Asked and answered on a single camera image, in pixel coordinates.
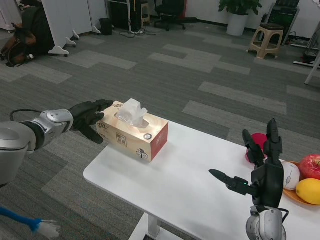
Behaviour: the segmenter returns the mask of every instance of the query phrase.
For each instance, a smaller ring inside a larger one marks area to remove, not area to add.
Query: beige stool
[[[144,18],[143,9],[146,8],[148,17]],[[149,11],[149,3],[147,0],[141,1],[141,26],[144,26],[144,23],[150,24],[150,11]]]
[[[256,41],[256,38],[260,32],[264,33],[264,38],[262,42]],[[271,44],[270,39],[277,34],[279,35],[279,41],[277,45]],[[284,34],[283,26],[280,26],[274,23],[268,23],[268,24],[262,23],[259,26],[259,28],[256,30],[247,52],[256,51],[257,59],[264,59],[267,54],[273,54],[277,58],[283,34]]]

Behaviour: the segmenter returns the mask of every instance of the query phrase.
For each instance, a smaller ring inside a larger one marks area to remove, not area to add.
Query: white tissue
[[[143,126],[144,115],[146,115],[147,112],[147,109],[141,109],[140,102],[131,98],[120,108],[115,117],[129,125],[139,128]]]

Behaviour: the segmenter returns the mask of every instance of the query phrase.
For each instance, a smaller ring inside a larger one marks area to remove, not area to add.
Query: tissue box
[[[145,128],[131,126],[115,117],[123,103],[115,101],[96,123],[98,133],[109,143],[121,146],[137,157],[151,162],[168,141],[169,122],[147,113]]]

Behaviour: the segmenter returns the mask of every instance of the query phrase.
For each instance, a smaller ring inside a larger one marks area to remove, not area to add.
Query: white brush
[[[55,221],[46,221],[42,219],[31,219],[20,216],[4,207],[0,207],[0,215],[11,218],[21,224],[28,225],[33,233],[39,233],[47,239],[54,239],[60,235],[60,226],[56,225]]]

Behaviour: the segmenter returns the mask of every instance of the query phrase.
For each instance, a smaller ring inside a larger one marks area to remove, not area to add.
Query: red cup
[[[252,138],[256,144],[260,146],[262,152],[264,151],[264,144],[267,141],[267,136],[263,133],[254,133],[252,134]],[[245,159],[250,163],[249,158],[247,156],[248,149],[245,152]]]

